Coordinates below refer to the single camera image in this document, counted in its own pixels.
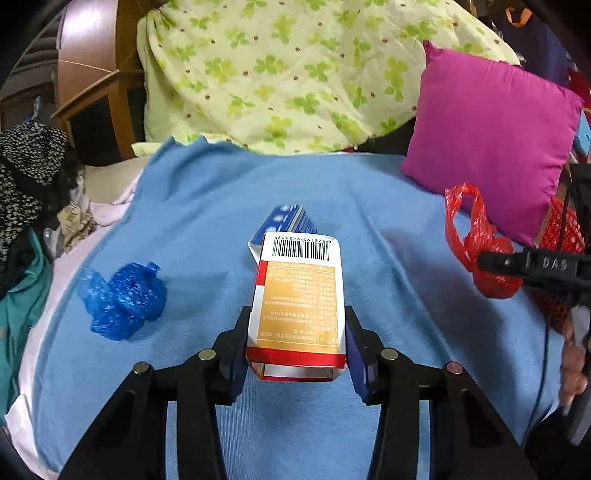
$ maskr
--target pink cloth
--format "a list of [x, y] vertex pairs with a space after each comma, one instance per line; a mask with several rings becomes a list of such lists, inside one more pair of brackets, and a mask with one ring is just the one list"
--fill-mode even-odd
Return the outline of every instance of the pink cloth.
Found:
[[127, 208], [129, 208], [134, 198], [138, 179], [135, 179], [121, 197], [112, 204], [90, 204], [90, 212], [97, 223], [96, 230], [92, 235], [80, 241], [69, 253], [54, 261], [53, 279], [43, 314], [31, 329], [27, 338], [18, 373], [20, 395], [6, 414], [5, 419], [12, 443], [18, 454], [32, 472], [47, 480], [56, 479], [57, 474], [49, 471], [40, 462], [33, 438], [33, 424], [31, 423], [33, 380], [41, 344], [47, 333], [53, 313], [60, 304], [60, 300], [73, 276], [88, 254], [105, 237], [114, 224], [123, 218]]
[[581, 98], [513, 65], [424, 47], [417, 121], [400, 169], [435, 193], [478, 187], [491, 223], [531, 244], [571, 150]]

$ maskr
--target red basket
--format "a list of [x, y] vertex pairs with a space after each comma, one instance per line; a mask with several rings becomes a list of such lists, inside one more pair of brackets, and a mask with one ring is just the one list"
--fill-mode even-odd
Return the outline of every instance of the red basket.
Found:
[[[560, 221], [562, 219], [563, 205], [564, 202], [559, 198], [552, 198], [548, 224], [546, 225], [544, 236], [540, 241], [540, 248], [556, 250], [560, 237]], [[572, 208], [567, 209], [564, 238], [560, 250], [574, 254], [582, 253], [584, 250], [584, 242], [577, 221], [577, 215]], [[570, 313], [570, 307], [567, 307], [558, 298], [548, 293], [535, 293], [534, 298], [538, 307], [540, 307], [540, 310], [550, 322], [550, 325], [552, 325], [554, 330], [562, 333], [564, 321]]]

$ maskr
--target red stripe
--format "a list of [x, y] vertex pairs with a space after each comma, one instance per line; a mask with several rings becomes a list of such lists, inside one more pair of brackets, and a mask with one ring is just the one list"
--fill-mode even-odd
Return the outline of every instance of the red stripe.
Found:
[[332, 378], [320, 377], [320, 378], [297, 378], [297, 377], [272, 377], [270, 375], [263, 375], [262, 380], [275, 380], [277, 382], [330, 382]]
[[346, 360], [346, 355], [339, 353], [292, 352], [257, 346], [246, 347], [246, 356], [251, 362], [288, 367], [345, 368]]
[[261, 260], [259, 262], [259, 267], [256, 269], [256, 283], [255, 285], [264, 285], [265, 279], [267, 278], [267, 265], [269, 264], [268, 260]]

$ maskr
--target black cable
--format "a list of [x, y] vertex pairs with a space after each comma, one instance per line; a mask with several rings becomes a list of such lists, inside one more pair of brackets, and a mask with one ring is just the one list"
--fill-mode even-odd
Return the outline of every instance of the black cable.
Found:
[[[560, 235], [558, 237], [558, 243], [556, 244], [556, 251], [560, 252], [562, 249], [562, 242], [564, 240], [564, 230], [566, 228], [566, 215], [569, 208], [569, 200], [572, 192], [572, 184], [566, 190], [566, 194], [564, 195], [564, 204], [562, 205], [562, 217], [560, 219]], [[540, 407], [540, 403], [542, 401], [542, 394], [544, 392], [544, 387], [546, 384], [546, 376], [548, 373], [548, 351], [550, 349], [550, 325], [548, 319], [544, 319], [544, 359], [542, 363], [542, 375], [540, 378], [540, 388], [538, 389], [538, 394], [535, 398], [534, 408], [531, 411], [530, 420], [527, 423], [527, 428], [525, 429], [525, 435], [523, 437], [523, 441], [521, 442], [521, 449], [525, 448], [525, 444], [527, 443], [527, 439], [530, 436], [531, 430], [533, 429], [533, 423], [535, 418], [535, 413]]]
[[564, 230], [566, 227], [566, 214], [569, 209], [569, 200], [570, 195], [573, 190], [573, 184], [569, 185], [566, 189], [566, 194], [564, 195], [564, 203], [562, 205], [562, 218], [560, 219], [560, 236], [558, 237], [558, 243], [556, 244], [556, 251], [560, 252], [562, 249], [562, 241], [564, 240]]

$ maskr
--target metal bolt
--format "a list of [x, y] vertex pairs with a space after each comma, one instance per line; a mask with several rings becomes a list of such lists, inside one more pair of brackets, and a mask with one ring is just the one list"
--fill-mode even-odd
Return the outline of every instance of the metal bolt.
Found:
[[150, 364], [148, 362], [137, 362], [133, 367], [133, 372], [136, 375], [141, 375], [148, 371]]
[[451, 374], [454, 374], [454, 375], [459, 375], [464, 371], [464, 367], [462, 367], [457, 362], [449, 362], [445, 368], [447, 368], [448, 372], [450, 372]]
[[386, 360], [396, 360], [398, 358], [398, 351], [393, 348], [385, 348], [382, 350], [382, 358]]
[[199, 352], [199, 359], [206, 362], [207, 360], [213, 360], [216, 357], [216, 351], [211, 348], [206, 348]]

